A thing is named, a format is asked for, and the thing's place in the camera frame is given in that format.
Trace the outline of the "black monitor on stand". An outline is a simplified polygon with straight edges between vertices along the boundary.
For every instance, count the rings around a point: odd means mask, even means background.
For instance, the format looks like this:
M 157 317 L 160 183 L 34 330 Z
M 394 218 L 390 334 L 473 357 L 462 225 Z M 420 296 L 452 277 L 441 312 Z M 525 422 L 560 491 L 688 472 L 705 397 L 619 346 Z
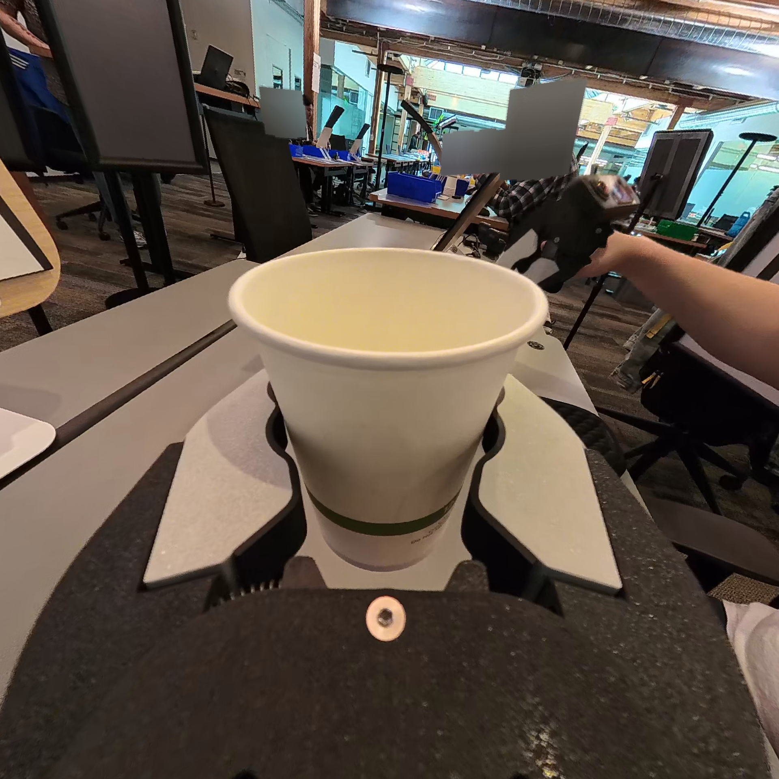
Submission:
M 682 216 L 713 139 L 711 129 L 654 133 L 637 180 L 643 217 Z

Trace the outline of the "black framed panel on stand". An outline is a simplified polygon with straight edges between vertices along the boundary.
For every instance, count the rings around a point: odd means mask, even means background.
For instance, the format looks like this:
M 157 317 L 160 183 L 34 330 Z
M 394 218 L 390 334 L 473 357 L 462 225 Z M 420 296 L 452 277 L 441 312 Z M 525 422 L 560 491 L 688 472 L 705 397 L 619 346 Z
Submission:
M 158 176 L 207 163 L 189 49 L 176 1 L 44 1 L 38 13 L 73 124 L 93 171 L 103 172 L 136 287 L 113 308 L 189 278 L 174 269 Z

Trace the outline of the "wooden desk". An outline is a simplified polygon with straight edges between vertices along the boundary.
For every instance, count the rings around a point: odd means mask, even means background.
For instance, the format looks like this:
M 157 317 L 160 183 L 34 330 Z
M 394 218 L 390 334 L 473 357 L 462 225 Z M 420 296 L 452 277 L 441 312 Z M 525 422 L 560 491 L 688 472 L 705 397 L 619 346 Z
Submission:
M 371 192 L 370 202 L 384 216 L 396 219 L 412 219 L 434 228 L 448 228 L 465 209 L 469 196 L 461 200 L 436 200 L 426 203 L 392 196 L 386 189 Z

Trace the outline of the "black laptop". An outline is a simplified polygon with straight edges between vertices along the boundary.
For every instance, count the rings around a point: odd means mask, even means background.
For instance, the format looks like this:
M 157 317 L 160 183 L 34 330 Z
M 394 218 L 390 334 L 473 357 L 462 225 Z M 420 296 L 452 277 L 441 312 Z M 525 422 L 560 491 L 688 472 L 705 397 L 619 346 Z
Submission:
M 233 56 L 213 45 L 208 45 L 200 73 L 196 81 L 210 89 L 224 91 Z

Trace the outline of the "black floor lamp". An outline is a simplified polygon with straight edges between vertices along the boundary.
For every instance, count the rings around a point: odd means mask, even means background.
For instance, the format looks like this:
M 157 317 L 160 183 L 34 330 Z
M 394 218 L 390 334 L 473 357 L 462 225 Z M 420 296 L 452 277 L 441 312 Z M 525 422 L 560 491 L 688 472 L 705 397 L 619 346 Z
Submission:
M 714 198 L 711 200 L 710 204 L 707 206 L 705 211 L 703 212 L 701 218 L 697 222 L 696 227 L 700 228 L 704 225 L 708 217 L 712 214 L 715 205 L 717 204 L 718 200 L 722 197 L 724 192 L 726 191 L 727 187 L 731 183 L 731 181 L 735 178 L 735 175 L 741 170 L 744 162 L 747 160 L 749 154 L 754 149 L 755 145 L 759 143 L 770 143 L 771 145 L 774 145 L 774 142 L 777 141 L 777 136 L 765 133 L 765 132 L 758 132 L 758 131 L 744 131 L 741 132 L 738 135 L 738 138 L 744 142 L 747 142 L 747 148 L 741 155 L 741 157 L 738 159 L 736 164 L 733 166 L 731 172 L 728 174 L 726 179 L 724 180 L 723 184 L 721 185 L 720 189 L 717 191 Z

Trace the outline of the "white board stand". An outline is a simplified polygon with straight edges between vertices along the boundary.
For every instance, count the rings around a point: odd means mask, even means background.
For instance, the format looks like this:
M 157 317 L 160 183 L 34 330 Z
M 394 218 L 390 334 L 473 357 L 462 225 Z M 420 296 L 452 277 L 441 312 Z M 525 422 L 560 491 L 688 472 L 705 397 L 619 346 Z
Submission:
M 24 414 L 1 409 L 1 479 L 44 453 L 55 440 L 55 427 Z

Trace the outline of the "person's right forearm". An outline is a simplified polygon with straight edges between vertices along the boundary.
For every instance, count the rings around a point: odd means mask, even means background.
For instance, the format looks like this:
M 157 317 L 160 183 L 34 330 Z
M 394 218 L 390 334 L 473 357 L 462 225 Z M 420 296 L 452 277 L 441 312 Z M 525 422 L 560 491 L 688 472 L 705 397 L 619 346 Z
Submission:
M 718 360 L 778 388 L 778 287 L 632 237 L 625 275 Z

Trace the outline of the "person's right hand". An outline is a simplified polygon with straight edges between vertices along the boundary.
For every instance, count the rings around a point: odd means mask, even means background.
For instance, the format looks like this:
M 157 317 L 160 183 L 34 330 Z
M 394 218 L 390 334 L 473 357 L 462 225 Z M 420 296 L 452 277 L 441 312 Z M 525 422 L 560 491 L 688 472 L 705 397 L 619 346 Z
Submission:
M 591 254 L 588 264 L 577 272 L 576 278 L 596 278 L 613 272 L 630 281 L 640 281 L 647 269 L 651 269 L 657 249 L 651 239 L 615 232 L 604 247 Z

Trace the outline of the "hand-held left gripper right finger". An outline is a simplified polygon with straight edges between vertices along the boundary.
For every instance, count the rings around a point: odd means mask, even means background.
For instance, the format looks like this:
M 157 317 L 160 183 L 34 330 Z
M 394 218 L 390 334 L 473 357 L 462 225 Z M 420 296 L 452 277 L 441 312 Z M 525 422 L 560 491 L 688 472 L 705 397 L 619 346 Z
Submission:
M 622 590 L 586 448 L 508 375 L 485 426 L 463 512 L 463 544 L 489 589 L 541 600 L 553 583 Z

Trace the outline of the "wooden instruction board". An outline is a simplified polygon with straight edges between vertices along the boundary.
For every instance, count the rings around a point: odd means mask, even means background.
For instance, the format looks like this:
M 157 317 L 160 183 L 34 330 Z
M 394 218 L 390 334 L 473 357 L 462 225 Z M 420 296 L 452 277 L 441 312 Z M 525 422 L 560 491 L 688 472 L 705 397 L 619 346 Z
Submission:
M 1 317 L 30 314 L 39 334 L 52 331 L 42 304 L 61 277 L 61 259 L 25 173 L 1 164 Z

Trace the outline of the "white paper cup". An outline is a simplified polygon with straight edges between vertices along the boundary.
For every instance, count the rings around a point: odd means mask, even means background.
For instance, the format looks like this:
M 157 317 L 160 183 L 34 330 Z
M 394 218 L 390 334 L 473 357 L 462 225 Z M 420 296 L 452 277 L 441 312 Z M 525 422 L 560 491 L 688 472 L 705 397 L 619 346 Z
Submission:
M 258 341 L 327 545 L 377 571 L 431 553 L 549 313 L 515 270 L 411 248 L 276 258 L 240 276 L 228 306 Z

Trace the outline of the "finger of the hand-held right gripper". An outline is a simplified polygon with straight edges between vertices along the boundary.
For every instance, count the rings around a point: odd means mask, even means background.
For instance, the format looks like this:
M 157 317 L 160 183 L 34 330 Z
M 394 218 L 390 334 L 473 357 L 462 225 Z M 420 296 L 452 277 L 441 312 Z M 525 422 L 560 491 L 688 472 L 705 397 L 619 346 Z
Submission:
M 499 255 L 497 266 L 526 275 L 528 270 L 542 258 L 542 241 L 532 229 L 521 237 L 511 234 L 510 238 L 516 240 L 511 245 L 507 245 Z

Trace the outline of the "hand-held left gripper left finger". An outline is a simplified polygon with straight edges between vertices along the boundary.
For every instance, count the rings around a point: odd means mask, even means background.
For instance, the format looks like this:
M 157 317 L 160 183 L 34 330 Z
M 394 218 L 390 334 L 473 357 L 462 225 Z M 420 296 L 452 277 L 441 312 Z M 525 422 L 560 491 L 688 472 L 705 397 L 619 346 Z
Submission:
M 142 582 L 220 575 L 241 591 L 280 579 L 306 541 L 301 481 L 266 372 L 186 434 Z

